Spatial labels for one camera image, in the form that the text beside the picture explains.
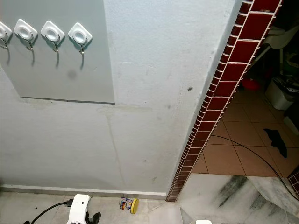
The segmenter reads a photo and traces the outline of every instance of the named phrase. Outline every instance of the baseboard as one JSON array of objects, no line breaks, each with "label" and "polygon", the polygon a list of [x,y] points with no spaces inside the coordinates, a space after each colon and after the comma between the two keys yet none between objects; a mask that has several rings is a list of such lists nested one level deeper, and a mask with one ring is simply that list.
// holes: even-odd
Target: baseboard
[{"label": "baseboard", "polygon": [[77,188],[54,188],[39,186],[24,186],[3,184],[0,186],[1,191],[49,194],[49,195],[76,195],[87,194],[89,196],[99,197],[129,197],[144,199],[166,199],[166,192],[143,192],[143,191],[121,191],[121,190],[95,190],[95,189],[77,189]]}]

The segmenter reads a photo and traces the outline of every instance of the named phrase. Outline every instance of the metal hook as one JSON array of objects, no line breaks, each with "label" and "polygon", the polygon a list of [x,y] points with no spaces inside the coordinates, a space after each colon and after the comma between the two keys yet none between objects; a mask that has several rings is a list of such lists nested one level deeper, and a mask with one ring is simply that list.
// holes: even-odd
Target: metal hook
[{"label": "metal hook", "polygon": [[23,40],[27,41],[28,44],[30,45],[30,48],[27,47],[27,46],[26,46],[26,48],[27,48],[28,50],[32,51],[32,50],[33,50],[33,47],[32,47],[32,44],[31,44],[30,40],[32,40],[34,37],[33,37],[32,32],[30,32],[30,34],[31,34],[31,38],[30,38],[29,40],[26,40],[26,39],[24,39],[24,38],[23,38]]},{"label": "metal hook", "polygon": [[3,47],[2,45],[0,45],[0,47],[2,47],[2,48],[4,48],[4,49],[7,49],[8,46],[7,46],[6,39],[8,38],[8,35],[7,35],[7,32],[6,32],[6,31],[4,31],[4,33],[5,33],[5,38],[0,38],[0,39],[4,42],[5,47]]},{"label": "metal hook", "polygon": [[82,54],[82,55],[84,54],[84,44],[85,44],[87,41],[88,41],[87,37],[86,37],[85,42],[84,42],[83,44],[80,44],[80,43],[78,43],[77,41],[75,41],[77,44],[80,45],[81,50],[80,50],[79,52],[80,52],[80,54]]},{"label": "metal hook", "polygon": [[59,36],[59,34],[57,34],[58,35],[58,40],[57,41],[52,41],[52,40],[50,40],[48,37],[47,37],[47,35],[45,34],[45,37],[51,42],[51,43],[53,43],[54,44],[54,47],[55,48],[52,48],[52,50],[54,51],[54,52],[58,52],[58,47],[57,47],[57,42],[59,42],[60,41],[60,36]]}]

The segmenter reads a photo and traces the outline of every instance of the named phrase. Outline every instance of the floor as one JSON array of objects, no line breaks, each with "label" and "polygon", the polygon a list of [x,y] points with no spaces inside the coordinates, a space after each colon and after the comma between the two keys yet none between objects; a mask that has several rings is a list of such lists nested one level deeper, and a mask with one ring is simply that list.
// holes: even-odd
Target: floor
[{"label": "floor", "polygon": [[[46,208],[73,198],[73,196],[0,193],[0,224],[23,224],[26,220],[32,221]],[[132,215],[128,210],[119,209],[119,198],[93,197],[88,203],[90,216],[101,213],[99,224],[148,224],[152,211],[166,203],[164,200],[140,199],[138,212]],[[36,224],[66,224],[70,208],[59,206],[43,215]]]},{"label": "floor", "polygon": [[[263,91],[238,90],[213,134],[234,140],[262,156],[282,177],[299,165],[299,136],[283,123],[284,111],[274,109]],[[263,130],[278,130],[287,147],[287,158],[271,146]],[[274,177],[256,155],[229,140],[211,137],[194,173]]]},{"label": "floor", "polygon": [[[70,198],[0,192],[0,224],[32,221],[44,209]],[[66,224],[69,210],[55,207],[36,224]],[[195,224],[197,219],[213,224],[299,224],[299,202],[270,177],[191,174],[175,203],[140,199],[133,215],[119,209],[119,198],[92,197],[88,211],[101,212],[99,224]]]},{"label": "floor", "polygon": [[299,223],[299,202],[273,177],[191,174],[177,203],[184,224],[195,219],[213,224]]}]

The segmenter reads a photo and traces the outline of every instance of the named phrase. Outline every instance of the white adhesive hook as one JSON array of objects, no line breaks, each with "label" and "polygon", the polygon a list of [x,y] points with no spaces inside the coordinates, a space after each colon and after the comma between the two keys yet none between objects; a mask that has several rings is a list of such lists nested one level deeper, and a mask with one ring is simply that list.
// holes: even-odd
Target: white adhesive hook
[{"label": "white adhesive hook", "polygon": [[28,42],[30,45],[30,48],[26,47],[28,50],[33,50],[31,43],[36,39],[38,33],[32,26],[30,26],[24,20],[19,19],[14,27],[14,33]]},{"label": "white adhesive hook", "polygon": [[46,21],[44,24],[41,34],[47,38],[51,43],[54,44],[53,50],[55,52],[58,52],[58,45],[60,42],[64,39],[64,32],[58,28],[53,22],[51,21]]},{"label": "white adhesive hook", "polygon": [[5,44],[5,46],[0,45],[0,47],[2,47],[4,49],[8,48],[7,41],[9,40],[12,33],[13,32],[11,31],[11,29],[0,21],[0,39]]},{"label": "white adhesive hook", "polygon": [[78,22],[75,23],[68,34],[71,39],[81,46],[79,52],[83,55],[84,46],[92,40],[93,36]]}]

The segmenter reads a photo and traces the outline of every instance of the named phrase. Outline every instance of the white chair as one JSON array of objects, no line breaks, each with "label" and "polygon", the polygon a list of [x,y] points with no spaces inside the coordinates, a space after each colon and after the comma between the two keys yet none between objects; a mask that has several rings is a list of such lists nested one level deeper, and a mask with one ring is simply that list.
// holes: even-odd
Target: white chair
[{"label": "white chair", "polygon": [[259,54],[258,57],[254,60],[254,65],[261,57],[270,49],[279,49],[279,69],[280,74],[283,74],[283,55],[284,55],[284,47],[291,41],[293,36],[299,30],[299,25],[285,31],[283,29],[272,27],[268,33],[268,36],[264,40],[263,44],[269,44],[269,46]]}]

